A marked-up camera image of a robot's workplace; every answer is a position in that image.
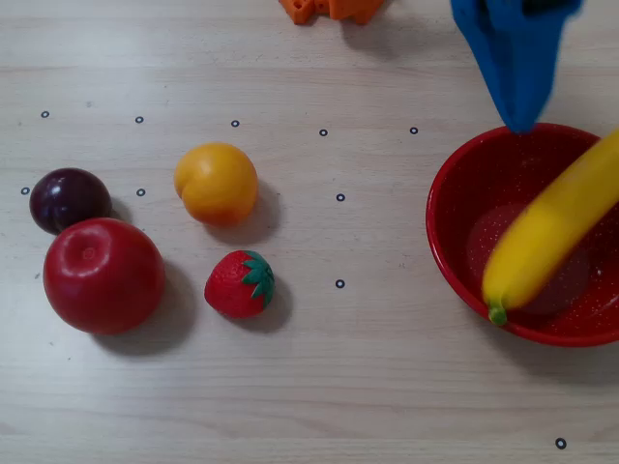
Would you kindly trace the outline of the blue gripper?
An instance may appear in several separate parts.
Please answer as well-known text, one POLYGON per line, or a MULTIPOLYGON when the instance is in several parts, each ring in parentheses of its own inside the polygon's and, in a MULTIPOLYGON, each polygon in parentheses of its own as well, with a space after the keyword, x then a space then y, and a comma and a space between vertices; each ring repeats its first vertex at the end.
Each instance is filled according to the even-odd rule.
POLYGON ((451 6, 455 19, 492 27, 466 28, 463 35, 505 126, 516 133, 531 131, 553 87, 562 30, 500 30, 563 22, 581 2, 452 1, 451 6))

